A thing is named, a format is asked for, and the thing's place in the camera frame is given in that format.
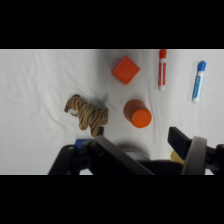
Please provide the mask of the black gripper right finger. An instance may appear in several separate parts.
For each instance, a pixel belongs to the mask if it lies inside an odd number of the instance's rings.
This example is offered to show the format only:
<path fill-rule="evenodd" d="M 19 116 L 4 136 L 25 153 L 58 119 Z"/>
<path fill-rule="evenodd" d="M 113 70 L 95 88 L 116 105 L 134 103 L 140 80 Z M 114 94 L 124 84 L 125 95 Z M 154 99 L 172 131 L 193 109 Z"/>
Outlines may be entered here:
<path fill-rule="evenodd" d="M 187 137 L 176 127 L 170 127 L 167 141 L 184 161 L 183 175 L 203 175 L 209 169 L 214 175 L 224 175 L 224 144 L 215 148 L 203 137 Z"/>

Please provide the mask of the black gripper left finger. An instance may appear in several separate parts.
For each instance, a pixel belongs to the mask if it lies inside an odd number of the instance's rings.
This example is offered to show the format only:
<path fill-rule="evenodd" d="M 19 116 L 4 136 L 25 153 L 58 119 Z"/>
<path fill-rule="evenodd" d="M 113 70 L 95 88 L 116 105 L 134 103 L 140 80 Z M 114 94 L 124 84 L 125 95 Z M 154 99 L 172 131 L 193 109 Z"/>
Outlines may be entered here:
<path fill-rule="evenodd" d="M 104 136 L 86 140 L 80 148 L 65 145 L 53 162 L 49 175 L 79 175 L 88 169 L 93 175 L 153 175 Z"/>

